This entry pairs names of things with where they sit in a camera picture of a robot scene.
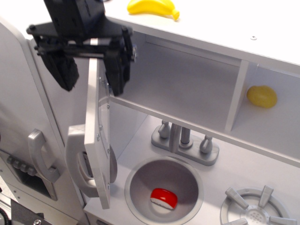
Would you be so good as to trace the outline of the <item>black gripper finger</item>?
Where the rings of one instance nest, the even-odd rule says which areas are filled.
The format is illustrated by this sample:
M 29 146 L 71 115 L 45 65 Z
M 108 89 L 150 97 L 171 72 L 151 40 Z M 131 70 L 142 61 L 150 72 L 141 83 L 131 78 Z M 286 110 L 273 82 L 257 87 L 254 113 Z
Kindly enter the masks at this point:
M 123 94 L 126 82 L 130 79 L 130 57 L 121 42 L 110 42 L 105 52 L 106 78 L 114 96 Z
M 66 91 L 71 91 L 79 78 L 75 60 L 67 57 L 64 52 L 45 53 L 41 58 L 59 86 Z

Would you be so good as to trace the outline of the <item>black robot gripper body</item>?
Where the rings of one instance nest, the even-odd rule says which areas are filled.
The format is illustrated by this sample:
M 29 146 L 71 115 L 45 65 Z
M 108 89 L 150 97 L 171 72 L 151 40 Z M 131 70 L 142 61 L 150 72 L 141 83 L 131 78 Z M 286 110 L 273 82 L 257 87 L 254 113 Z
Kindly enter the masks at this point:
M 76 43 L 76 49 L 92 38 L 120 38 L 124 53 L 129 60 L 137 57 L 136 46 L 132 45 L 133 30 L 108 20 L 101 0 L 45 0 L 51 22 L 30 25 L 26 32 L 34 38 L 58 40 L 58 48 L 66 48 L 69 41 Z

